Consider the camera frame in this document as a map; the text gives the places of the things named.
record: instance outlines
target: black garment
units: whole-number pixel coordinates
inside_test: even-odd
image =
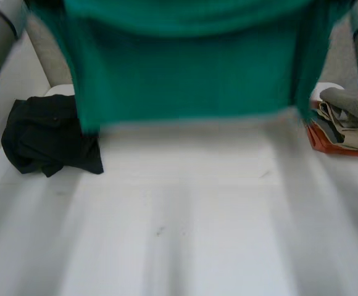
[[[104,172],[98,135],[83,135],[74,96],[16,100],[2,135],[9,161],[22,174],[41,170],[50,177],[64,165]]]

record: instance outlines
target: white table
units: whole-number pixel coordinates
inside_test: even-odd
[[[0,296],[358,296],[358,158],[292,120],[127,127],[0,182]]]

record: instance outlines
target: green cloth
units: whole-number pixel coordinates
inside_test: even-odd
[[[123,121],[242,117],[296,105],[350,0],[64,0],[33,10],[64,53],[86,131]]]

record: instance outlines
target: red fabric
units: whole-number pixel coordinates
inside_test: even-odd
[[[358,151],[343,149],[340,146],[332,144],[317,125],[311,124],[307,126],[307,134],[310,145],[316,151],[326,154],[358,156]]]

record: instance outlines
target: stack of folded clothes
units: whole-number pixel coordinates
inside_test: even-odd
[[[358,156],[358,96],[343,89],[320,93],[307,126],[312,148],[327,154]]]

